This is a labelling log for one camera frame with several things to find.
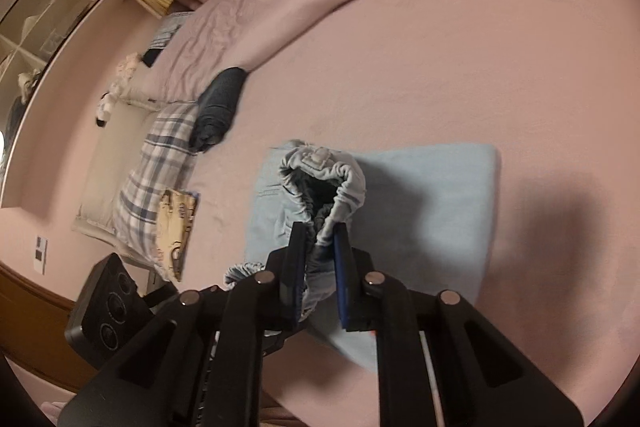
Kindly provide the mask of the yellow patterned cloth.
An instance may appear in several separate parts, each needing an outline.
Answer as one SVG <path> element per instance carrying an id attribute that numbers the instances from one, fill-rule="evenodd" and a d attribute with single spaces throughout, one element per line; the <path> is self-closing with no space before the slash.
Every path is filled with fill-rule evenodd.
<path id="1" fill-rule="evenodd" d="M 197 209 L 198 198 L 192 193 L 166 188 L 160 196 L 153 254 L 157 271 L 165 281 L 182 280 Z"/>

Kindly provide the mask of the plaid blue white pillow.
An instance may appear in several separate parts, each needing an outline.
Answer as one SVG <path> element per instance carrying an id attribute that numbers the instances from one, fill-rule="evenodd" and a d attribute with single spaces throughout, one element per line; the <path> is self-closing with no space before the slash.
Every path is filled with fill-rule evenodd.
<path id="1" fill-rule="evenodd" d="M 186 187 L 195 155 L 189 140 L 198 115 L 194 103 L 174 103 L 160 110 L 145 135 L 139 159 L 122 184 L 113 210 L 116 237 L 170 281 L 167 257 L 156 246 L 157 213 L 166 190 Z"/>

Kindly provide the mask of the brown wooden furniture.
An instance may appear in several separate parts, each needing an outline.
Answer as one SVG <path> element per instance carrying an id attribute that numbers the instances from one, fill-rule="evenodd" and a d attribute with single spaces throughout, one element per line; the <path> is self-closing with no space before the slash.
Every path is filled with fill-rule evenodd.
<path id="1" fill-rule="evenodd" d="M 72 300 L 48 291 L 1 265 L 1 352 L 44 381 L 76 392 L 96 369 L 67 343 Z"/>

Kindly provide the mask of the beige pillow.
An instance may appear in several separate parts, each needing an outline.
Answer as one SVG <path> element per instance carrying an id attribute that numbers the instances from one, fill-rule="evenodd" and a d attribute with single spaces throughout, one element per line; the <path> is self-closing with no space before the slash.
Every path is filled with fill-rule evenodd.
<path id="1" fill-rule="evenodd" d="M 118 249 L 112 213 L 122 184 L 138 165 L 140 150 L 157 110 L 119 102 L 98 129 L 73 229 Z"/>

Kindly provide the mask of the folded dark grey jeans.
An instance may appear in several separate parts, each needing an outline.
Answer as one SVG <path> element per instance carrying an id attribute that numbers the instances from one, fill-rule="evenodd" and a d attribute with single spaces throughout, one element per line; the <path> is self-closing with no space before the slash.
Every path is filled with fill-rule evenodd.
<path id="1" fill-rule="evenodd" d="M 198 97 L 198 113 L 189 139 L 190 150 L 206 153 L 231 128 L 248 74 L 239 67 L 222 70 Z"/>

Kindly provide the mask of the white plush toy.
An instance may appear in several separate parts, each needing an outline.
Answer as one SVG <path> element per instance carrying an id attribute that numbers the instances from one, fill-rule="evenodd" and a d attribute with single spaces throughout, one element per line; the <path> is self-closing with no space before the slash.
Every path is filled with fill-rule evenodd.
<path id="1" fill-rule="evenodd" d="M 98 107 L 96 108 L 96 125 L 99 128 L 104 128 L 111 119 L 116 102 L 126 91 L 140 62 L 141 55 L 131 53 L 123 58 L 116 66 L 115 79 L 104 95 L 101 96 Z"/>

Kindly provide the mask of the blue striped pillow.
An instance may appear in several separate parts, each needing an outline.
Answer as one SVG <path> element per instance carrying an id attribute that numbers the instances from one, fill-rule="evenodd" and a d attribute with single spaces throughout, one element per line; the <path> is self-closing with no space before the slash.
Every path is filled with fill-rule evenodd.
<path id="1" fill-rule="evenodd" d="M 160 21 L 160 26 L 158 26 L 148 48 L 142 55 L 141 61 L 146 67 L 153 66 L 157 57 L 160 56 L 172 37 L 191 16 L 191 11 L 173 12 Z"/>

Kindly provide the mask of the white shelf unit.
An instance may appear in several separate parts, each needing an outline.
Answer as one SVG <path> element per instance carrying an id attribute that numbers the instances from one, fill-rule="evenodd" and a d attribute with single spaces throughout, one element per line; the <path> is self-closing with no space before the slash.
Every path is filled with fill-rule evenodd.
<path id="1" fill-rule="evenodd" d="M 91 31 L 122 0 L 15 0 L 1 19 L 1 206 L 21 205 L 40 126 Z"/>

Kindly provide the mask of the pink bed sheet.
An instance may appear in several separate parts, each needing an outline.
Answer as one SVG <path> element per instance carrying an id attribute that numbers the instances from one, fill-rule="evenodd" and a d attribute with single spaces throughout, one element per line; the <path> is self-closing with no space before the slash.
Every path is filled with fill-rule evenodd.
<path id="1" fill-rule="evenodd" d="M 183 286 L 239 262 L 270 147 L 501 157 L 478 306 L 585 419 L 639 353 L 639 0 L 352 0 L 250 74 L 198 160 Z"/>

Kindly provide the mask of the white wall sticker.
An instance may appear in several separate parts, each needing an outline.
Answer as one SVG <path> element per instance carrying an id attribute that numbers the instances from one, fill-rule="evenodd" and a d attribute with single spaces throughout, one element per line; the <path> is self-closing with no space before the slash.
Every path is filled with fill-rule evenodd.
<path id="1" fill-rule="evenodd" d="M 46 271 L 47 250 L 48 240 L 45 237 L 38 236 L 36 238 L 35 252 L 32 261 L 34 262 L 34 270 L 41 275 Z"/>

